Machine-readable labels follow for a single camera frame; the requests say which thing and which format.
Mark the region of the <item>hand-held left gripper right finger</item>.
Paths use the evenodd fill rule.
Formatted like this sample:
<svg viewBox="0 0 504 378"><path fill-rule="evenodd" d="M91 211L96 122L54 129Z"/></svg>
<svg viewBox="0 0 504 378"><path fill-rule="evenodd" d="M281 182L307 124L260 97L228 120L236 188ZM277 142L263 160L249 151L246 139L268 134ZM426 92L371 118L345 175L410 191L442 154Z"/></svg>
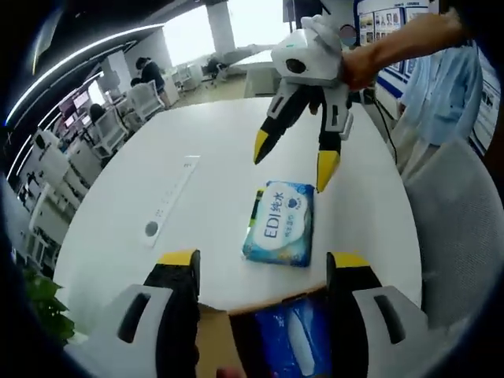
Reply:
<svg viewBox="0 0 504 378"><path fill-rule="evenodd" d="M334 377L421 375L439 333L417 305L351 253L327 253L326 290Z"/></svg>

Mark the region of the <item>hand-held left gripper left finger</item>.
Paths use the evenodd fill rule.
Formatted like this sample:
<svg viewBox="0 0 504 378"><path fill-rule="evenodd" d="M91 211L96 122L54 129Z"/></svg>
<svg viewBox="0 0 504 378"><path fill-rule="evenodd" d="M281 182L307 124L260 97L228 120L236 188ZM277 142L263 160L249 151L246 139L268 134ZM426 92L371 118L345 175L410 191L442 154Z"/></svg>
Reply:
<svg viewBox="0 0 504 378"><path fill-rule="evenodd" d="M142 284L124 289L95 329L65 352L89 377L194 377L200 251L162 255Z"/></svg>

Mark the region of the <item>person's right hand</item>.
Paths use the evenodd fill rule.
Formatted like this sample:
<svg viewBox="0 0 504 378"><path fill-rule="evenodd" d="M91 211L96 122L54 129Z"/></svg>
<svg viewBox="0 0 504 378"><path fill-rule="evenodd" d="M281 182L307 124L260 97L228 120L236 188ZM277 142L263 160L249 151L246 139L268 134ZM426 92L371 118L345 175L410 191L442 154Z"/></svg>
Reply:
<svg viewBox="0 0 504 378"><path fill-rule="evenodd" d="M372 45L361 46L343 53L343 81L351 91L368 86L380 70Z"/></svg>

